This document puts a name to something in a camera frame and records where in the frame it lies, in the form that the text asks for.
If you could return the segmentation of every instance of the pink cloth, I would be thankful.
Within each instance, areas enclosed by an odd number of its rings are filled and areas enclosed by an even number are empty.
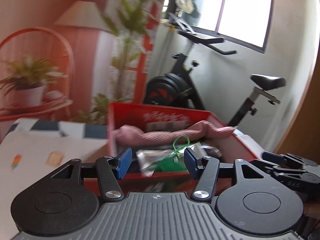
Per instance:
[[[116,141],[120,144],[142,146],[173,143],[179,136],[187,136],[190,141],[197,140],[201,137],[209,139],[227,138],[232,135],[234,130],[235,128],[231,126],[216,128],[212,123],[203,120],[191,125],[185,130],[175,132],[157,131],[145,133],[135,126],[123,125],[115,130],[114,133],[116,134]]]

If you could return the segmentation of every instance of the green tag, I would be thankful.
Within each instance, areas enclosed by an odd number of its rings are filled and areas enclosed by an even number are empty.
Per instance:
[[[183,158],[178,159],[176,156],[164,158],[160,161],[155,169],[155,172],[165,171],[185,171],[187,168],[184,165]]]

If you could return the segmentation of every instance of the potted plant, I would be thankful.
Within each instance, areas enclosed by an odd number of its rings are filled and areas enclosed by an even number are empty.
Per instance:
[[[109,102],[124,102],[125,99],[109,99],[105,95],[98,93],[93,99],[93,109],[90,112],[78,111],[79,115],[73,119],[75,122],[85,122],[90,124],[108,123]]]
[[[22,62],[5,63],[10,76],[0,81],[0,89],[6,89],[4,95],[14,91],[15,103],[21,108],[39,106],[46,85],[56,78],[65,77],[65,74],[58,72],[59,68],[52,59],[33,60],[30,55],[25,55]]]
[[[116,36],[118,42],[117,56],[112,57],[111,65],[117,69],[117,77],[111,80],[113,84],[113,98],[125,98],[125,74],[130,63],[146,53],[143,45],[138,40],[142,35],[148,35],[146,24],[149,18],[154,18],[148,6],[154,0],[119,0],[120,7],[116,9],[118,21],[108,15],[103,15],[108,32]]]

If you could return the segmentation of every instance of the lamp shade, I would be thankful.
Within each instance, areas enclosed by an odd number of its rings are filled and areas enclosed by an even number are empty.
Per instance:
[[[91,1],[76,1],[54,24],[99,30],[108,29],[96,3]]]

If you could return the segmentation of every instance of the tall plant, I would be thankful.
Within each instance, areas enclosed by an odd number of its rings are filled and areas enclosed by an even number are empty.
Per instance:
[[[120,24],[116,24],[109,16],[104,15],[109,32],[119,41],[118,54],[112,57],[111,65],[118,70],[117,79],[113,81],[113,97],[123,98],[124,78],[130,63],[137,59],[144,49],[137,43],[140,35],[147,35],[145,25],[151,16],[146,10],[151,0],[119,0],[121,6],[116,9]]]
[[[78,111],[79,115],[73,119],[74,122],[85,122],[90,124],[106,124],[108,122],[109,102],[122,102],[123,100],[109,100],[105,95],[98,93],[93,99],[93,109],[90,112]]]

